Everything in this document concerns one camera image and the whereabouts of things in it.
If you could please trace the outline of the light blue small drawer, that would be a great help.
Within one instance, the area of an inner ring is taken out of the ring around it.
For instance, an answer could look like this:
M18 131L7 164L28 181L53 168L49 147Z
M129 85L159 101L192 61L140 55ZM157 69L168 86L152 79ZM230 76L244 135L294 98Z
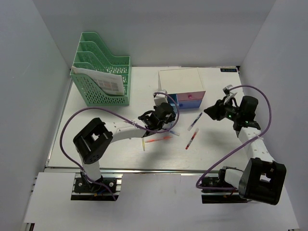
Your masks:
M177 94L169 94L167 101L174 108L174 110L177 109L177 106L179 105Z

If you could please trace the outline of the pink small drawer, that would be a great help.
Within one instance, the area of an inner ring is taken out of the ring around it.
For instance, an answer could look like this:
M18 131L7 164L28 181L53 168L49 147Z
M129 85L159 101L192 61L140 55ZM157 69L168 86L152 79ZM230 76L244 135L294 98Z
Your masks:
M177 93L177 99L178 101L202 100L204 95L205 91Z

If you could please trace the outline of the white mini drawer cabinet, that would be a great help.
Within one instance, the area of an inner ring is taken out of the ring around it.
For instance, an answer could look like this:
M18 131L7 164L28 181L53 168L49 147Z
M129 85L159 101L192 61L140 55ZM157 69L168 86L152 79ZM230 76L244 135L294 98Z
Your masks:
M161 70L158 73L158 89L169 94L205 91L198 68Z

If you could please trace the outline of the booklet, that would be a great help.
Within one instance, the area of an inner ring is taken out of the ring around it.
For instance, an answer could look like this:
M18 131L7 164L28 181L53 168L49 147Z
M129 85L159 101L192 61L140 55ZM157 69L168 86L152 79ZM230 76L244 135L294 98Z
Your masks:
M104 93L108 95L124 96L124 84L122 76L100 72L85 68L72 67L75 74L84 74L89 76Z

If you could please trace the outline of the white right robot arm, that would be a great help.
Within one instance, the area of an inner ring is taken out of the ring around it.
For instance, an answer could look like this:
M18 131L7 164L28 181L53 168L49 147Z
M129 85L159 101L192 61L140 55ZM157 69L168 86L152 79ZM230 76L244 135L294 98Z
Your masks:
M257 201L278 204L286 176L284 164L277 163L269 154L255 121L258 100L244 96L240 105L234 98L224 97L204 112L211 119L229 119L238 139L244 144L248 163L244 170L224 166L217 177L201 181L203 202L206 204L247 203Z

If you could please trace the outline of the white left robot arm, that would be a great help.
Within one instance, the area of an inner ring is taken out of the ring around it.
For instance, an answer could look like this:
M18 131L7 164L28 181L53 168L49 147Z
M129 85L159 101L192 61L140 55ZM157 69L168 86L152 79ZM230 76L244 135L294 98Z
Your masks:
M99 160L111 143L154 135L162 131L165 124L175 120L176 113L168 103L154 106L153 110L134 120L104 123L98 117L92 119L73 139L87 176L85 186L91 192L97 192L101 188Z

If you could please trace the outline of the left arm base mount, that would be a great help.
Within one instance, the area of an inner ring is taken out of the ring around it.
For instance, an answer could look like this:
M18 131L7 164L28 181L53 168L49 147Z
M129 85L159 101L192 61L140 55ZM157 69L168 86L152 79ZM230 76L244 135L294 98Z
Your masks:
M71 192L72 201L111 201L115 202L120 194L122 177L117 174L109 174L103 177L101 186L85 179L80 174L75 175Z

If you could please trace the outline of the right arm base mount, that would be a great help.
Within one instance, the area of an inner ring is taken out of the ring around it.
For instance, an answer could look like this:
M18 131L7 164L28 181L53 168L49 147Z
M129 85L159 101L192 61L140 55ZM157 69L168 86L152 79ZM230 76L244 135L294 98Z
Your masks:
M227 168L220 169L217 177L204 177L201 180L202 204L244 204L249 200L239 196L237 189L225 190L232 188L232 185L224 180Z

